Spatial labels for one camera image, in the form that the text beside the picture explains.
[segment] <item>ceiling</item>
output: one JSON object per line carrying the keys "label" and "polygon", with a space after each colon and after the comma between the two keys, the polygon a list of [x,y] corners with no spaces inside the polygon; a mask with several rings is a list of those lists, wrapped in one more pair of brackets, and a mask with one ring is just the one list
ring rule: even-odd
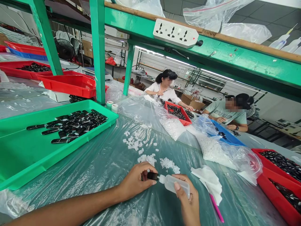
{"label": "ceiling", "polygon": [[[166,18],[185,23],[183,8],[204,5],[206,0],[160,0]],[[287,43],[301,37],[301,9],[255,0],[236,11],[229,23],[249,23],[265,25],[272,37],[263,45],[270,45],[281,35],[286,34],[296,23]]]}

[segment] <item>hand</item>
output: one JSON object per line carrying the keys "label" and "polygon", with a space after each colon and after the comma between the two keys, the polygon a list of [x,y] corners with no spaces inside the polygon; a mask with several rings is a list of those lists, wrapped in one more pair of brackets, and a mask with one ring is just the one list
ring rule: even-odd
{"label": "hand", "polygon": [[200,222],[200,207],[198,201],[198,191],[195,189],[187,175],[184,174],[173,174],[175,178],[187,182],[190,186],[190,198],[187,198],[186,193],[181,186],[175,182],[175,190],[177,197],[181,201],[181,210],[186,226],[201,226]]}
{"label": "hand", "polygon": [[157,183],[155,180],[147,179],[148,169],[153,173],[158,173],[155,167],[151,164],[148,162],[142,162],[134,165],[128,175],[118,185],[122,202],[133,198],[137,194]]}
{"label": "hand", "polygon": [[233,125],[233,124],[227,125],[227,129],[229,129],[229,130],[236,130],[236,125]]}
{"label": "hand", "polygon": [[189,106],[189,105],[186,107],[186,109],[189,110],[189,111],[193,111],[193,107]]}
{"label": "hand", "polygon": [[218,117],[218,118],[215,118],[215,121],[217,121],[219,123],[223,123],[223,122],[227,121],[227,119],[224,117]]}
{"label": "hand", "polygon": [[162,92],[161,90],[159,90],[159,91],[157,92],[157,95],[158,95],[158,96],[163,96],[163,92]]}

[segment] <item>mint green t-shirt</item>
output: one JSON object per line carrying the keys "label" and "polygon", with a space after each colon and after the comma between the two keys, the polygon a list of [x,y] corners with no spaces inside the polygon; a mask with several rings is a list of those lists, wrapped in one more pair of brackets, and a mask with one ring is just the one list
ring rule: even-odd
{"label": "mint green t-shirt", "polygon": [[225,107],[225,100],[217,100],[211,103],[206,110],[210,112],[212,117],[224,117],[227,119],[225,124],[229,124],[232,120],[235,120],[239,124],[247,124],[247,115],[245,112],[230,112]]}

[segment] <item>green plastic tray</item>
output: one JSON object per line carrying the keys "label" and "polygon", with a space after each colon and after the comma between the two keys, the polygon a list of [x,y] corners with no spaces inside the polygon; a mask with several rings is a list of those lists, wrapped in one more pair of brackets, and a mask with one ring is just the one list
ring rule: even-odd
{"label": "green plastic tray", "polygon": [[[46,124],[55,117],[78,110],[95,109],[108,117],[107,122],[70,143],[52,144],[58,133],[41,135],[46,128],[26,130],[27,126]],[[0,120],[0,191],[16,190],[49,167],[109,128],[118,115],[100,104],[85,100]]]}

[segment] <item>tape roll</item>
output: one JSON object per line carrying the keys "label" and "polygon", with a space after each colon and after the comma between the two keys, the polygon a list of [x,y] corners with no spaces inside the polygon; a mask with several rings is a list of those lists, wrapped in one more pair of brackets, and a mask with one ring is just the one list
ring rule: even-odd
{"label": "tape roll", "polygon": [[118,113],[118,105],[117,104],[112,104],[112,112]]}
{"label": "tape roll", "polygon": [[107,109],[112,110],[112,104],[114,104],[114,102],[108,100],[108,101],[107,101]]}

